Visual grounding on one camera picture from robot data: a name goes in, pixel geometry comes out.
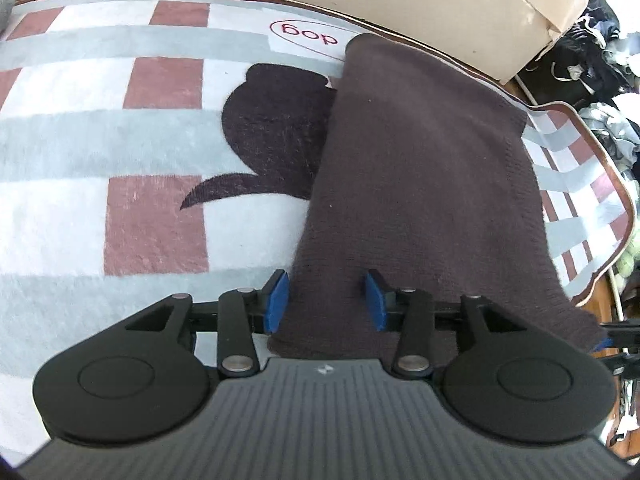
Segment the green tennis balls bag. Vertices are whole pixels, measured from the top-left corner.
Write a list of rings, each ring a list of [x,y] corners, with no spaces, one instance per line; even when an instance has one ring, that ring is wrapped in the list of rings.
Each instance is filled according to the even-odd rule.
[[[634,273],[634,268],[639,262],[639,252],[639,239],[638,237],[634,237],[620,255],[620,258],[618,258],[615,265],[617,274],[625,280],[630,278],[631,274]]]

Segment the dark brown cable-knit sweater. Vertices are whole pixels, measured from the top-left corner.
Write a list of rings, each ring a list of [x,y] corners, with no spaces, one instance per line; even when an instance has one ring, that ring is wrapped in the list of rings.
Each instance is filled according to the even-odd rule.
[[[433,55],[375,35],[347,46],[288,306],[269,347],[293,359],[389,361],[363,278],[456,302],[482,295],[590,351],[549,255],[526,114]]]

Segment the checkered pink grey rug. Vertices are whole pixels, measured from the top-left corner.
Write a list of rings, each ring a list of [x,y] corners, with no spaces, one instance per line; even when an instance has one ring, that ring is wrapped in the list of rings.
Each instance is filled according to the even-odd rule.
[[[277,75],[278,122],[333,96],[371,26],[276,0],[30,0],[1,35],[1,454],[47,442],[55,353],[184,289],[212,299],[289,266],[320,141],[228,131],[235,88]]]

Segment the grey clothes pile background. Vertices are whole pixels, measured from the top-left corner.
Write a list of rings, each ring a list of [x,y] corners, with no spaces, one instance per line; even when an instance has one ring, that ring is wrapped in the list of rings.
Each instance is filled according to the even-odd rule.
[[[578,115],[608,152],[631,194],[639,198],[639,135],[630,121],[614,106],[592,103]]]

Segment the folded grey sweater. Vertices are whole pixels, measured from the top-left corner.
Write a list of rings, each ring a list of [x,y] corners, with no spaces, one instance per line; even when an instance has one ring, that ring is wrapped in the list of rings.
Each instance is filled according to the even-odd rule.
[[[9,19],[16,2],[17,0],[0,0],[0,34],[8,27]]]

